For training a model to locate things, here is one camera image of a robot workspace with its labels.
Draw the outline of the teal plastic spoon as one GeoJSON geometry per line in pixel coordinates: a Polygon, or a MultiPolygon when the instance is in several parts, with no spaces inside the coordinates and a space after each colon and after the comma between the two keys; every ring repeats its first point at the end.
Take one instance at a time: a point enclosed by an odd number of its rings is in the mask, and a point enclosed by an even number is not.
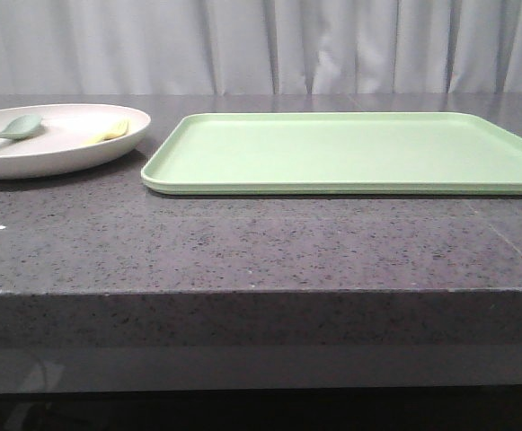
{"type": "Polygon", "coordinates": [[[39,130],[42,116],[28,114],[11,121],[0,131],[0,139],[23,140],[34,136],[39,130]]]}

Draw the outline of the beige round plate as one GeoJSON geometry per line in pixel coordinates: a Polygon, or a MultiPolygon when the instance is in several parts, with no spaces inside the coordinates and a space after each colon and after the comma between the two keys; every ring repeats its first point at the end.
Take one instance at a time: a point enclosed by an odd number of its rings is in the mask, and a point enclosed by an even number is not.
{"type": "Polygon", "coordinates": [[[132,151],[151,123],[148,114],[130,107],[64,103],[2,109],[0,130],[28,114],[42,116],[40,132],[18,142],[0,139],[0,180],[58,175],[108,163],[132,151]],[[120,119],[129,120],[125,136],[84,145],[120,119]]]}

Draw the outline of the light green plastic tray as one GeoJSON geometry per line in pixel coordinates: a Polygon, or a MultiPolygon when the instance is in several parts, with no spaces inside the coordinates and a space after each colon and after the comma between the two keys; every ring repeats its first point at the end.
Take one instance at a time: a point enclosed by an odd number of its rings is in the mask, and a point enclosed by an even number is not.
{"type": "Polygon", "coordinates": [[[141,178],[169,195],[522,195],[522,137],[458,112],[195,114],[141,178]]]}

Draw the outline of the yellow plastic fork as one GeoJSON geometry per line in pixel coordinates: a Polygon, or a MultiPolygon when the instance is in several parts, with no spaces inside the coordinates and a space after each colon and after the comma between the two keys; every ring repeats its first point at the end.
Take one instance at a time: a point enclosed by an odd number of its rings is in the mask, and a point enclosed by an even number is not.
{"type": "Polygon", "coordinates": [[[92,137],[89,137],[84,141],[84,145],[93,145],[107,140],[112,140],[125,136],[128,133],[129,120],[120,119],[106,130],[98,133],[92,137]]]}

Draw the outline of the white curtain backdrop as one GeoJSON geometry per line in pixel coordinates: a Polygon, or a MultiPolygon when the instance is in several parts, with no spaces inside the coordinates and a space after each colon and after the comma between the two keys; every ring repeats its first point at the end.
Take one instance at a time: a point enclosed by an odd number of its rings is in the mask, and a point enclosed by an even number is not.
{"type": "Polygon", "coordinates": [[[0,94],[522,92],[522,1],[0,1],[0,94]]]}

